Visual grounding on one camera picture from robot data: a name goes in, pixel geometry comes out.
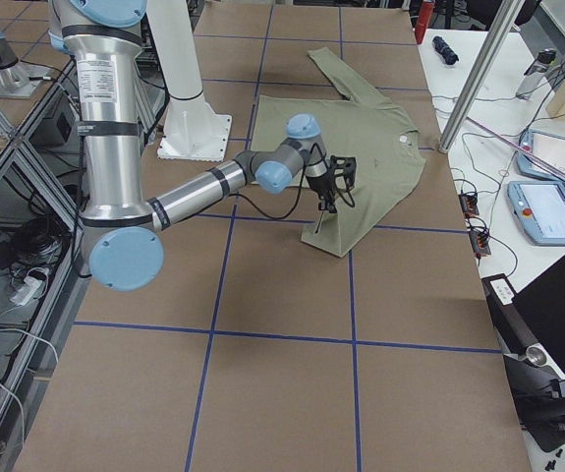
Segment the warning label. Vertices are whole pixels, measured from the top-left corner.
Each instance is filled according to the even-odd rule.
[[[81,102],[116,102],[115,67],[112,61],[79,61]]]

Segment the tablet screen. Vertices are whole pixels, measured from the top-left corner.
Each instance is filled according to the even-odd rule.
[[[565,238],[565,199],[556,185],[520,186],[544,238]]]
[[[565,174],[565,140],[553,136],[533,133],[533,153],[541,160],[559,169]],[[548,174],[547,170],[532,164],[532,168],[538,172]]]

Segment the red object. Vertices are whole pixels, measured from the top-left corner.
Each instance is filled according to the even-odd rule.
[[[424,35],[426,29],[428,28],[428,23],[430,22],[430,17],[432,16],[432,11],[435,8],[435,2],[433,0],[424,0],[420,6],[420,15],[416,21],[416,42],[417,44],[422,44],[424,40]]]

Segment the cloth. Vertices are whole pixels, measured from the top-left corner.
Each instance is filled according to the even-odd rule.
[[[345,256],[420,181],[425,159],[418,152],[418,129],[407,113],[324,47],[309,57],[348,100],[303,100],[262,95],[252,150],[275,148],[285,139],[286,122],[311,113],[321,127],[328,155],[355,157],[355,207],[337,199],[337,213],[304,227],[302,241]]]

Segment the chair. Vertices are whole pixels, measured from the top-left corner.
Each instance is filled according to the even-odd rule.
[[[540,2],[541,0],[527,0],[514,23],[519,26],[530,20]],[[502,0],[468,0],[468,15],[470,18],[483,23],[485,30],[489,30],[501,3]]]

